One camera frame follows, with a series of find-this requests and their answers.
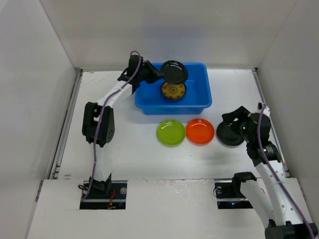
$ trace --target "black mounting bracket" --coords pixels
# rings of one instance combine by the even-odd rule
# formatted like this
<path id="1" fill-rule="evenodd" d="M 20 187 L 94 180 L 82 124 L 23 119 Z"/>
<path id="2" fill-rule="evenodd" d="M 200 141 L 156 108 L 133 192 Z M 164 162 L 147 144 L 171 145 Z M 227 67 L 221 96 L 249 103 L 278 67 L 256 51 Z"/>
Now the black mounting bracket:
<path id="1" fill-rule="evenodd" d="M 249 180 L 257 181 L 257 178 L 252 172 L 235 173 L 234 177 L 231 180 L 234 192 L 236 192 L 236 194 L 238 195 L 242 195 L 242 193 L 240 192 L 240 185 L 241 183 L 245 183 Z"/>
<path id="2" fill-rule="evenodd" d="M 127 82 L 134 74 L 139 64 L 140 57 L 138 55 L 131 55 L 128 67 L 122 72 L 118 81 Z M 166 61 L 163 63 L 160 70 L 148 60 L 143 60 L 138 68 L 138 71 L 133 79 L 129 82 L 132 85 L 132 94 L 140 86 L 141 81 L 148 84 L 153 84 L 157 80 L 164 78 L 167 82 L 172 84 L 182 84 L 188 78 L 188 70 L 178 61 Z"/>
<path id="3" fill-rule="evenodd" d="M 85 105 L 82 134 L 89 143 L 93 143 L 94 141 L 96 127 L 98 125 L 98 120 L 95 119 L 101 117 L 101 109 L 102 106 L 98 105 L 98 103 L 88 102 Z M 109 143 L 112 140 L 114 132 L 115 126 L 113 108 L 106 106 L 103 112 L 103 120 L 101 121 L 96 143 L 100 147 L 103 147 L 106 143 Z"/>
<path id="4" fill-rule="evenodd" d="M 315 223 L 309 223 L 314 236 L 318 235 L 318 228 Z M 310 239 L 311 236 L 306 225 L 297 224 L 292 225 L 290 222 L 286 222 L 284 226 L 276 226 L 273 220 L 269 220 L 268 227 L 265 229 L 266 239 Z"/>

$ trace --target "white panel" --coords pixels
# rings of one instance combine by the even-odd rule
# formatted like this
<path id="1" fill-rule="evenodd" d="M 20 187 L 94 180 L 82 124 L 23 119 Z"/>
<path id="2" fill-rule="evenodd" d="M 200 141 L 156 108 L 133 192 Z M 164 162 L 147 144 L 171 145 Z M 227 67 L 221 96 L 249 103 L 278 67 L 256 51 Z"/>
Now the white panel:
<path id="1" fill-rule="evenodd" d="M 319 179 L 318 178 L 300 178 L 299 179 L 302 192 L 305 195 L 306 204 L 310 214 L 317 226 L 319 224 Z"/>
<path id="2" fill-rule="evenodd" d="M 76 67 L 124 67 L 132 49 L 215 67 L 257 67 L 296 0 L 41 0 Z"/>
<path id="3" fill-rule="evenodd" d="M 255 210 L 217 208 L 214 180 L 128 181 L 127 207 L 113 211 L 79 210 L 79 183 L 44 182 L 28 239 L 265 238 Z M 297 180 L 287 188 L 311 221 Z"/>
<path id="4" fill-rule="evenodd" d="M 24 239 L 74 69 L 38 0 L 0 2 L 0 238 Z"/>
<path id="5" fill-rule="evenodd" d="M 295 5 L 258 69 L 291 175 L 318 178 L 319 1 Z"/>
<path id="6" fill-rule="evenodd" d="M 121 72 L 85 72 L 74 109 L 63 155 L 59 179 L 88 179 L 93 165 L 92 144 L 82 135 L 83 112 L 87 102 L 95 102 L 114 86 Z M 158 125 L 176 119 L 186 125 L 194 118 L 210 121 L 215 129 L 221 115 L 241 105 L 251 111 L 261 101 L 251 70 L 208 69 L 213 98 L 211 107 L 201 115 L 146 116 L 130 96 L 114 108 L 115 135 L 104 148 L 97 147 L 104 172 L 112 170 L 114 180 L 232 178 L 236 172 L 258 173 L 246 152 L 246 145 L 229 148 L 217 137 L 205 146 L 193 145 L 187 138 L 175 147 L 160 144 Z"/>

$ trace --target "white table surface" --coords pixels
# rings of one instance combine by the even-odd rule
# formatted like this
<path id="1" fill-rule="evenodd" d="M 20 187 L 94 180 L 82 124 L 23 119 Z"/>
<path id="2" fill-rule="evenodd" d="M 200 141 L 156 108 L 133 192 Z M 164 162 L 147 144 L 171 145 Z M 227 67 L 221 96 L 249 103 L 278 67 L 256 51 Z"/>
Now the white table surface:
<path id="1" fill-rule="evenodd" d="M 129 180 L 125 210 L 79 210 L 81 182 L 44 181 L 27 239 L 265 239 L 255 210 L 217 208 L 212 179 Z M 286 187 L 311 222 L 297 180 Z"/>
<path id="2" fill-rule="evenodd" d="M 89 178 L 93 150 L 81 133 L 84 106 L 108 93 L 120 73 L 83 74 L 59 179 Z M 178 147 L 168 148 L 158 142 L 156 129 L 164 120 L 176 119 L 186 125 L 191 119 L 200 117 L 210 121 L 216 129 L 224 113 L 241 105 L 250 111 L 257 109 L 261 97 L 251 70 L 208 69 L 208 76 L 213 104 L 201 115 L 146 116 L 135 106 L 135 95 L 114 108 L 115 136 L 104 148 L 98 147 L 98 158 L 107 160 L 105 167 L 111 168 L 113 180 L 218 179 L 231 178 L 234 173 L 244 171 L 259 176 L 244 143 L 229 148 L 215 137 L 206 146 L 196 146 L 186 138 Z M 270 140 L 275 143 L 272 134 Z"/>

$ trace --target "yellow plate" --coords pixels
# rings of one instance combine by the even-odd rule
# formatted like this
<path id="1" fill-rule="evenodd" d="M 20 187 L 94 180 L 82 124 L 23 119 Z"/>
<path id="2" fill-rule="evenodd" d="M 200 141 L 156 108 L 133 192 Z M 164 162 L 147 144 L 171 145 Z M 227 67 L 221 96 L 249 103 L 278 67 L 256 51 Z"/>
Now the yellow plate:
<path id="1" fill-rule="evenodd" d="M 163 95 L 170 100 L 178 101 L 182 99 L 186 94 L 186 85 L 185 84 L 171 84 L 164 82 L 161 86 L 161 92 Z"/>

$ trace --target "green plate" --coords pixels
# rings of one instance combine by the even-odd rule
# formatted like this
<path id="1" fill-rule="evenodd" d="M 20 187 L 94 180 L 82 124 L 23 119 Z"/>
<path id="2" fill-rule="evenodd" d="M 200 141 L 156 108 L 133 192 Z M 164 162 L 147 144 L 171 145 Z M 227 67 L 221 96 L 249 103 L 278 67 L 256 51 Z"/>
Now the green plate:
<path id="1" fill-rule="evenodd" d="M 186 130 L 183 124 L 176 120 L 162 122 L 157 130 L 158 139 L 161 143 L 169 146 L 177 146 L 183 142 Z"/>

